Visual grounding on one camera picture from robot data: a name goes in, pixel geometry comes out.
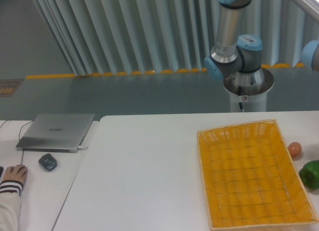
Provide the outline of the person's hand on mouse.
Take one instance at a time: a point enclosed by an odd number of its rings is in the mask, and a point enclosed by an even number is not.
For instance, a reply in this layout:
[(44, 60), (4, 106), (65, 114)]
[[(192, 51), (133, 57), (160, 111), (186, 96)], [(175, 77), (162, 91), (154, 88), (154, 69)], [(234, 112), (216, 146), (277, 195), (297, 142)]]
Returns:
[(22, 164), (8, 167), (3, 176), (4, 181), (17, 182), (22, 185), (26, 181), (28, 168)]

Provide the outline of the white sleeved forearm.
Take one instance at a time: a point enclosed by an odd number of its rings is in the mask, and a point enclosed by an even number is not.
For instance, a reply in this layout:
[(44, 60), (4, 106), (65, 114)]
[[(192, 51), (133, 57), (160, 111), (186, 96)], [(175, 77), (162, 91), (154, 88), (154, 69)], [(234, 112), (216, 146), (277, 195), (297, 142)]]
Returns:
[(0, 184), (0, 230), (17, 231), (19, 226), (20, 193), (23, 184), (8, 180)]

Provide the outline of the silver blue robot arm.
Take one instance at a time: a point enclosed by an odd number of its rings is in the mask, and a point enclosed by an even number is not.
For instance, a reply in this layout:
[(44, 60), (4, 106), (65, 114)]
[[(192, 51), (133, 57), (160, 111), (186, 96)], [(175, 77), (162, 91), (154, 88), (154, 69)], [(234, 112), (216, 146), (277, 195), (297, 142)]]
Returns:
[[(232, 73), (255, 73), (261, 68), (262, 41), (255, 35), (239, 35), (244, 8), (252, 0), (218, 0), (221, 12), (216, 43), (204, 65), (216, 80)], [(319, 22), (319, 0), (292, 0), (304, 12)], [(302, 50), (301, 62), (319, 71), (319, 41), (309, 42)]]

